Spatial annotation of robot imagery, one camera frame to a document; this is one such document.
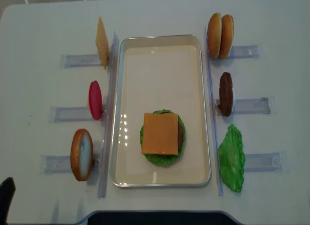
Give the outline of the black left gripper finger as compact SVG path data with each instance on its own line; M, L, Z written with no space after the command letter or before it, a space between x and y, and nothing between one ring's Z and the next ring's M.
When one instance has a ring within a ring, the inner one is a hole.
M16 191L14 179L8 177L0 184L0 224L7 224L9 208Z

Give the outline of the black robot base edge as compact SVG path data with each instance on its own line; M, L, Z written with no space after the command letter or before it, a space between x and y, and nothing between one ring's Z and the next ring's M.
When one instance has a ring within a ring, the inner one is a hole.
M212 212L100 212L89 225L235 225L227 215Z

